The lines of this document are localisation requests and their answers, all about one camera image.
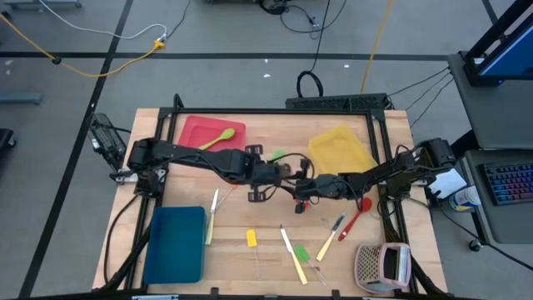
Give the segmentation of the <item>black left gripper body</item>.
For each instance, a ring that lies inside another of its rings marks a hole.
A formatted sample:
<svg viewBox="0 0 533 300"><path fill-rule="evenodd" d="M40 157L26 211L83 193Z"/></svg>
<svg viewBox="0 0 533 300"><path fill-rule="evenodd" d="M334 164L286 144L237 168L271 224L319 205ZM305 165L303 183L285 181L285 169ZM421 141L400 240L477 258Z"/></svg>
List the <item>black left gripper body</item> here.
<svg viewBox="0 0 533 300"><path fill-rule="evenodd" d="M233 178L233 185L249 185L251 191L247 194L247 201L250 203L263 203L267 200L265 192L259 190L259 184L255 181L255 169L261 161L263 146L253 144L245 146L244 150L233 149L233 156L237 158L239 172Z"/></svg>

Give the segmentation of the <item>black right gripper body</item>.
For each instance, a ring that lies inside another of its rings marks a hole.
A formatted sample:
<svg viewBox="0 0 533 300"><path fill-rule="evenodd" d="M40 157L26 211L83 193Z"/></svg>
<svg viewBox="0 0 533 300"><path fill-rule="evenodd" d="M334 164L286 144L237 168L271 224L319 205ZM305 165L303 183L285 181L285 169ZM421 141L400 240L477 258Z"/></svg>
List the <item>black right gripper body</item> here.
<svg viewBox="0 0 533 300"><path fill-rule="evenodd" d="M307 171L314 166L309 159L301 160L301 170L296 172L295 178L302 178L302 184L295 186L301 190L300 196L295 196L295 200L311 201L311 198L330 198L330 199L352 199L352 188L342 178L334 174L321 174L317 177L307 177Z"/></svg>

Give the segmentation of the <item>yellow plastic bin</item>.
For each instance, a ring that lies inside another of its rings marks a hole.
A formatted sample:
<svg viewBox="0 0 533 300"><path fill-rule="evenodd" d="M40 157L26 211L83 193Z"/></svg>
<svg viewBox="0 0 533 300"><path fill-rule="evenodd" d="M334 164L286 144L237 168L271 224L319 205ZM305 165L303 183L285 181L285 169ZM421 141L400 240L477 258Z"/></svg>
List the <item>yellow plastic bin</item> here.
<svg viewBox="0 0 533 300"><path fill-rule="evenodd" d="M373 156L346 124L313 137L308 151L320 173L363 173L377 166Z"/></svg>

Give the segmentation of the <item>red plastic spoon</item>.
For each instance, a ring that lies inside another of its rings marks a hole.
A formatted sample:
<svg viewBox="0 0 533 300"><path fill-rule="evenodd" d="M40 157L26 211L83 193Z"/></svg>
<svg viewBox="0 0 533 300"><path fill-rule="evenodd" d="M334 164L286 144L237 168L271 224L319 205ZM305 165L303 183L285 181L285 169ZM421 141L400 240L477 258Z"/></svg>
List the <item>red plastic spoon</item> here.
<svg viewBox="0 0 533 300"><path fill-rule="evenodd" d="M353 218L351 219L351 221L344 227L344 229L342 230L341 234L339 235L338 237L338 241L341 242L343 241L348 233L351 231L353 225L355 224L355 222L357 221L357 219L363 214L363 213L367 213L371 210L371 207L372 207L372 200L368 197L364 197L361 201L361 208L358 210L358 212L353 216Z"/></svg>

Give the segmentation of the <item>green plastic spoon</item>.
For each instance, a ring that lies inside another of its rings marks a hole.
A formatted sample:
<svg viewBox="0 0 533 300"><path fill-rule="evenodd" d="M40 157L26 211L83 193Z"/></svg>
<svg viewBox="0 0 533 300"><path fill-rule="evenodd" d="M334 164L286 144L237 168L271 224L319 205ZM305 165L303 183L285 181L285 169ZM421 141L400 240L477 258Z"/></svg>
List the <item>green plastic spoon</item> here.
<svg viewBox="0 0 533 300"><path fill-rule="evenodd" d="M215 139L211 140L210 142L207 142L207 143L201 145L199 147L199 149L200 150L208 150L208 149L212 148L213 146L217 145L219 142L231 140L234 137L235 133L236 133L236 131L235 131L234 128L232 128L232 127L225 128L219 134L218 137L216 137Z"/></svg>

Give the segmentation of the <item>yellow spatula clear handle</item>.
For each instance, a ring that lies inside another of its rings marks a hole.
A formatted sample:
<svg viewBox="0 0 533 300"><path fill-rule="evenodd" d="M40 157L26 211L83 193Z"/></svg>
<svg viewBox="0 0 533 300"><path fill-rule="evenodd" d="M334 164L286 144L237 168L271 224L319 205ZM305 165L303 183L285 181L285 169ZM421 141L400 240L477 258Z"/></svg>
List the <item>yellow spatula clear handle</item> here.
<svg viewBox="0 0 533 300"><path fill-rule="evenodd" d="M261 265L258 255L258 244L257 244L257 236L254 229L248 229L246 232L246 238L247 238L247 246L252 249L254 254L254 265L256 270L256 277L257 280L262 279L262 271L261 271Z"/></svg>

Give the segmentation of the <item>cream-handled table knife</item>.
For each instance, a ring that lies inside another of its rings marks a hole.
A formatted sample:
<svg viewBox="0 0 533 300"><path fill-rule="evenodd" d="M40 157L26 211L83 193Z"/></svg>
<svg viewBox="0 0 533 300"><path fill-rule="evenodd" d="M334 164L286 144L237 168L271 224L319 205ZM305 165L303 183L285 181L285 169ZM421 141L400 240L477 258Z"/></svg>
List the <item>cream-handled table knife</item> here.
<svg viewBox="0 0 533 300"><path fill-rule="evenodd" d="M216 216L216 210L217 210L217 202L219 199L219 189L217 189L213 195L212 199L212 205L210 209L211 216L209 217L209 223L207 226L207 235L205 244L209 246L212 243L212 236L213 236L213 230L214 230L214 223L215 223L215 216Z"/></svg>
<svg viewBox="0 0 533 300"><path fill-rule="evenodd" d="M301 281L301 284L302 285L307 285L308 284L308 281L306 279L306 275L301 267L301 264L299 263L298 261L298 258L296 257L296 254L294 253L294 249L291 245L291 242L290 242L290 239L286 233L286 229L280 225L280 232L281 232L281 236L282 236L282 239L286 245L286 248L287 248L287 251L291 254L291 258L292 258L292 261L295 265L295 268L296 268L296 272L297 272L297 275Z"/></svg>
<svg viewBox="0 0 533 300"><path fill-rule="evenodd" d="M322 247L321 247L319 253L316 255L316 260L317 260L318 262L321 262L322 259L325 257L325 255L326 255L326 253L327 253L327 250L328 250L328 248L330 247L331 242L332 242L333 238L335 237L338 228L341 226L341 224L342 224L342 222L343 222L345 216L346 216L346 213L345 213L345 212L342 213L342 214L338 217L338 219L336 220L336 222L334 223L334 225L333 225L333 227L332 227L332 229L331 229L331 232L330 232L330 235L329 235L328 239L324 242L324 244L322 245Z"/></svg>

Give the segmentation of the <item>pink plastic bin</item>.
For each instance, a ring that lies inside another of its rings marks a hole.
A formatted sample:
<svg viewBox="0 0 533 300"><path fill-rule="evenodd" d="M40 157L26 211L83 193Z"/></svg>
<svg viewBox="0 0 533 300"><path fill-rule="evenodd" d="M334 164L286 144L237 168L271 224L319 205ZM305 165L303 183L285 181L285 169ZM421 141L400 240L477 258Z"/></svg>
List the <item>pink plastic bin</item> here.
<svg viewBox="0 0 533 300"><path fill-rule="evenodd" d="M218 138L227 128L235 130L234 136L231 139L215 143L207 150L213 152L224 149L244 150L246 141L246 125L244 123L198 115L187 117L182 127L178 145L199 148Z"/></svg>

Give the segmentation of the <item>blue plastic bin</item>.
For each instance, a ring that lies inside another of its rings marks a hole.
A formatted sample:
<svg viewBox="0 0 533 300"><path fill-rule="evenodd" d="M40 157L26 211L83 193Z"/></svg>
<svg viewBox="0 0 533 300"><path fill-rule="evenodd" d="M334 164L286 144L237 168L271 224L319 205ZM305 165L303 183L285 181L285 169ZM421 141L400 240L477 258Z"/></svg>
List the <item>blue plastic bin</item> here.
<svg viewBox="0 0 533 300"><path fill-rule="evenodd" d="M203 207L155 209L145 261L144 282L197 283L202 280L206 239Z"/></svg>

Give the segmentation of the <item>black perforated box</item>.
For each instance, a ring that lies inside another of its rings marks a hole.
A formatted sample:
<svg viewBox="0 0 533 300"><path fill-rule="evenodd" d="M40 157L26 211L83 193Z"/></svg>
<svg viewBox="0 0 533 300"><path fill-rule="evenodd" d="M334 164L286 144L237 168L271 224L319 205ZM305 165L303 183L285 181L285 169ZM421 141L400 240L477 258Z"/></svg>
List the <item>black perforated box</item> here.
<svg viewBox="0 0 533 300"><path fill-rule="evenodd" d="M288 109L387 110L393 107L385 93L352 94L324 97L295 97L286 100Z"/></svg>

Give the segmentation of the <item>pink and grey basket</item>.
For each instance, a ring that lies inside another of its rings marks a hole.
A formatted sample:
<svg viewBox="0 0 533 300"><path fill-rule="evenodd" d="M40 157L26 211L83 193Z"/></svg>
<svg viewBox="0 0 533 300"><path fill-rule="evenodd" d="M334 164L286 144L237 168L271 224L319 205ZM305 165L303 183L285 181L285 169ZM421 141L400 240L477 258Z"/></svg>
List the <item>pink and grey basket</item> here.
<svg viewBox="0 0 533 300"><path fill-rule="evenodd" d="M369 293L384 293L409 286L411 248L401 242L363 244L356 250L356 285Z"/></svg>

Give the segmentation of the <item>white bottle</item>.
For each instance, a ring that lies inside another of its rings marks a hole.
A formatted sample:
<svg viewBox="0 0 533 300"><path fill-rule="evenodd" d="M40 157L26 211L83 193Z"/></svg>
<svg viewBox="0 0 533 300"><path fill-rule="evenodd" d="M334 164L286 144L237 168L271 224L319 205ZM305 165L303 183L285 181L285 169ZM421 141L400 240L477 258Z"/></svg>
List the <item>white bottle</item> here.
<svg viewBox="0 0 533 300"><path fill-rule="evenodd" d="M481 205L481 200L476 186L465 187L449 197L452 209L462 212Z"/></svg>

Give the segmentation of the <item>backlit rainbow keyboard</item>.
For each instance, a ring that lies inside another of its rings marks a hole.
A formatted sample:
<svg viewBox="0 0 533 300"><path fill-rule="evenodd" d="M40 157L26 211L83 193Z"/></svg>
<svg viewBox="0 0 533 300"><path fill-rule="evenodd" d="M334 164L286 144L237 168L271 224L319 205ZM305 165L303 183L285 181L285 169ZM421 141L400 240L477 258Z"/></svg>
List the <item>backlit rainbow keyboard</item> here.
<svg viewBox="0 0 533 300"><path fill-rule="evenodd" d="M487 163L481 173L496 206L533 202L533 163Z"/></svg>

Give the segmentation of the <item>grey keyboard desk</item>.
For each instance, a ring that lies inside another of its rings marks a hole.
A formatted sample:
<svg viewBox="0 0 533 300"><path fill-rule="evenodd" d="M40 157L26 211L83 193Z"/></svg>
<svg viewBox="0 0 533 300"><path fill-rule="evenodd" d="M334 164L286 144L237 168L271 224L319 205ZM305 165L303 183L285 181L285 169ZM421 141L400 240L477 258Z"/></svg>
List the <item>grey keyboard desk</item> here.
<svg viewBox="0 0 533 300"><path fill-rule="evenodd" d="M487 163L533 163L533 150L470 150L464 162L477 188L492 239L498 243L533 244L533 202L496 206L481 173L481 165Z"/></svg>

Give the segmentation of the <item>computer monitor blue screen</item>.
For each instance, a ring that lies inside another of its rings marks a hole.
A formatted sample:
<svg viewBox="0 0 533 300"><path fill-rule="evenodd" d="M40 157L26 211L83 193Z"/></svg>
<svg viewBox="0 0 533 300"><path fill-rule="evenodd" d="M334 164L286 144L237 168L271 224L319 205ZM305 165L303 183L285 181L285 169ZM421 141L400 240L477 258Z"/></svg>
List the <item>computer monitor blue screen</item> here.
<svg viewBox="0 0 533 300"><path fill-rule="evenodd" d="M463 55L463 70L473 87L495 87L507 80L533 80L533 13L507 30L533 6L515 0Z"/></svg>

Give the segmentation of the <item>grey furniture foot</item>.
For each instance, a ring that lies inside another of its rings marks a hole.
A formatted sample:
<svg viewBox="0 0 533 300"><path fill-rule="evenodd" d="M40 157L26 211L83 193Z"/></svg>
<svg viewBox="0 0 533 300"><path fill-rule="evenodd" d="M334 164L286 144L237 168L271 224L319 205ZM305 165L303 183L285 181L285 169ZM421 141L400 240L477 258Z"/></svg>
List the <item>grey furniture foot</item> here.
<svg viewBox="0 0 533 300"><path fill-rule="evenodd" d="M52 6L82 7L80 0L0 0L0 3L9 6L13 10L26 8L51 8Z"/></svg>
<svg viewBox="0 0 533 300"><path fill-rule="evenodd" d="M0 92L0 103L32 103L40 105L42 96L39 93L3 93Z"/></svg>

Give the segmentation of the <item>black floor object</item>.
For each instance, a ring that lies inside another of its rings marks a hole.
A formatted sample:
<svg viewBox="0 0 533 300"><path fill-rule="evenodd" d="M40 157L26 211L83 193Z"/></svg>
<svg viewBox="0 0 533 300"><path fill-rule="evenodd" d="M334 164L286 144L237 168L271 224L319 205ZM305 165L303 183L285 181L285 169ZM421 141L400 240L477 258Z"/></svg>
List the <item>black floor object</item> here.
<svg viewBox="0 0 533 300"><path fill-rule="evenodd" d="M0 128L0 150L14 148L17 141L14 139L13 130L8 128Z"/></svg>

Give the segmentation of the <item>black aluminium table frame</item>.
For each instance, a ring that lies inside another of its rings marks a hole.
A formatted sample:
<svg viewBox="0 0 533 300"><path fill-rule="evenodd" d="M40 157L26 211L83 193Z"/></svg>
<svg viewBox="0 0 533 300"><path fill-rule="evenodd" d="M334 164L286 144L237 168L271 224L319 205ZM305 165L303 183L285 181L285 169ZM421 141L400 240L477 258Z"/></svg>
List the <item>black aluminium table frame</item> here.
<svg viewBox="0 0 533 300"><path fill-rule="evenodd" d="M188 116L218 118L246 125L246 141L260 144L266 155L278 149L288 153L293 166L306 153L311 138L342 124L348 125L367 151L378 162L387 155L410 148L413 144L407 115L399 110L387 110L383 118L355 112L303 111L287 109L183 108L176 119L160 117L155 108L140 108L132 128L132 140L152 137L156 130L170 126L182 129ZM229 189L216 174L192 167L172 166L162 203L166 207L202 206L209 208L212 196L219 189L223 196ZM328 239L336 218L343 212L351 221L356 205L347 200L322 199L314 208L325 217L328 227L306 214L295 213L295 203L283 191L274 192L263 203L247 201L247 188L238 187L223 202L215 219L212 244L205 249L202 280L187 284L147 285L143 282L145 257L140 256L133 266L133 275L112 290L114 296L143 293L207 295L216 288L220 296L331 296L338 291L343 297L358 297L362 290L354 279L356 248L363 243L386 240L383 223L376 211L361 215L347 238L333 241L321 262L313 263L326 279L324 287L311 266L303 270L308 281L302 285L290 253L282 240L282 225L292 243L301 244L311 254L317 254ZM254 229L262 279L257 280L254 254L247 246L246 232Z"/></svg>

